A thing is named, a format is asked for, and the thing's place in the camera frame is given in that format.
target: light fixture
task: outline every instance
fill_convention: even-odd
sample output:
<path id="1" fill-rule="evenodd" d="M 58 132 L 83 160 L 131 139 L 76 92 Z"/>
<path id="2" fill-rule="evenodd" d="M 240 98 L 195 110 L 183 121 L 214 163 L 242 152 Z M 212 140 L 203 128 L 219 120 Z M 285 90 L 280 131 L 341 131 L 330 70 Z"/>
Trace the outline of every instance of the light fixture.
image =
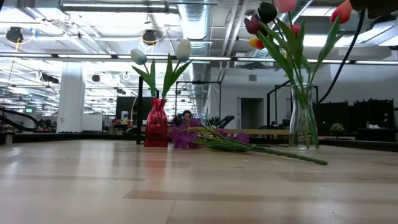
<path id="1" fill-rule="evenodd" d="M 94 55 L 94 54 L 85 54 L 85 55 L 72 55 L 72 54 L 58 54 L 60 58 L 112 58 L 110 55 Z"/>

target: red tulip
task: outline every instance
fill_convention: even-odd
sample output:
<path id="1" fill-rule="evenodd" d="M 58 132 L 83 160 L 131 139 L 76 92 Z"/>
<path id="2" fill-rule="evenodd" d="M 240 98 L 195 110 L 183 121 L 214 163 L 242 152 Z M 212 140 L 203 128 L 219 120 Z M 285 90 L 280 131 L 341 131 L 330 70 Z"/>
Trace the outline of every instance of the red tulip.
<path id="1" fill-rule="evenodd" d="M 351 16 L 351 11 L 353 7 L 349 0 L 346 0 L 341 5 L 337 7 L 337 9 L 331 14 L 330 22 L 334 23 L 337 16 L 340 16 L 340 24 L 343 24 L 349 20 Z"/>
<path id="2" fill-rule="evenodd" d="M 281 13 L 290 12 L 296 7 L 296 0 L 275 0 L 275 6 Z"/>
<path id="3" fill-rule="evenodd" d="M 257 14 L 254 14 L 251 17 L 251 20 L 248 18 L 245 18 L 243 20 L 244 25 L 246 26 L 246 30 L 249 32 L 249 34 L 257 34 L 257 31 L 261 31 L 262 27 L 260 25 L 260 18 Z"/>
<path id="4" fill-rule="evenodd" d="M 261 40 L 257 37 L 252 37 L 249 40 L 250 46 L 254 47 L 255 49 L 262 50 L 264 48 L 264 44 L 262 44 Z"/>
<path id="5" fill-rule="evenodd" d="M 299 35 L 299 32 L 300 32 L 300 26 L 299 25 L 293 25 L 293 33 L 294 33 L 294 36 L 296 38 Z"/>

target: tulip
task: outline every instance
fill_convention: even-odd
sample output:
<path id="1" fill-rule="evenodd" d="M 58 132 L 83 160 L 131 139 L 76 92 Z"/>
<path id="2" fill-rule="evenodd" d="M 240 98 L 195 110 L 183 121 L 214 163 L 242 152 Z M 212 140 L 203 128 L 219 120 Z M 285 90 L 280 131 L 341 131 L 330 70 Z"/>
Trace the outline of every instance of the tulip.
<path id="1" fill-rule="evenodd" d="M 262 50 L 264 48 L 264 44 L 262 44 L 261 40 L 257 37 L 252 37 L 249 40 L 250 46 L 254 47 L 255 49 Z"/>
<path id="2" fill-rule="evenodd" d="M 175 56 L 181 61 L 186 62 L 191 55 L 191 42 L 189 40 L 182 40 L 178 43 Z"/>
<path id="3" fill-rule="evenodd" d="M 248 18 L 244 18 L 243 22 L 249 34 L 256 35 L 257 31 L 262 30 L 262 27 L 260 25 L 260 18 L 257 14 L 251 16 L 251 20 L 249 20 Z"/>
<path id="4" fill-rule="evenodd" d="M 340 16 L 340 24 L 343 24 L 349 20 L 351 16 L 351 11 L 353 7 L 349 0 L 346 0 L 341 5 L 337 7 L 337 9 L 331 14 L 330 22 L 334 23 L 337 16 Z"/>
<path id="5" fill-rule="evenodd" d="M 138 49 L 132 49 L 130 54 L 131 60 L 137 65 L 142 65 L 147 62 L 147 56 Z"/>
<path id="6" fill-rule="evenodd" d="M 281 13 L 290 12 L 296 7 L 296 0 L 275 0 L 275 6 Z"/>
<path id="7" fill-rule="evenodd" d="M 275 6 L 265 1 L 260 3 L 260 7 L 257 10 L 259 12 L 261 22 L 265 24 L 272 22 L 277 15 Z"/>
<path id="8" fill-rule="evenodd" d="M 299 35 L 299 32 L 300 32 L 300 26 L 298 26 L 298 25 L 293 25 L 293 33 L 294 33 L 294 36 L 295 36 L 296 38 L 297 38 L 297 36 Z"/>

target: table surface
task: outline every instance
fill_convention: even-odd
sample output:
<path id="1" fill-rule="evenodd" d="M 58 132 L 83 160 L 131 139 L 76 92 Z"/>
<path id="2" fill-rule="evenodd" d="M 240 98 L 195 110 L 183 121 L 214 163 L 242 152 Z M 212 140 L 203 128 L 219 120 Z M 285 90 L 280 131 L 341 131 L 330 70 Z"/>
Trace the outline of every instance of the table surface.
<path id="1" fill-rule="evenodd" d="M 329 165 L 133 141 L 0 147 L 1 223 L 398 223 L 397 153 L 307 155 Z"/>

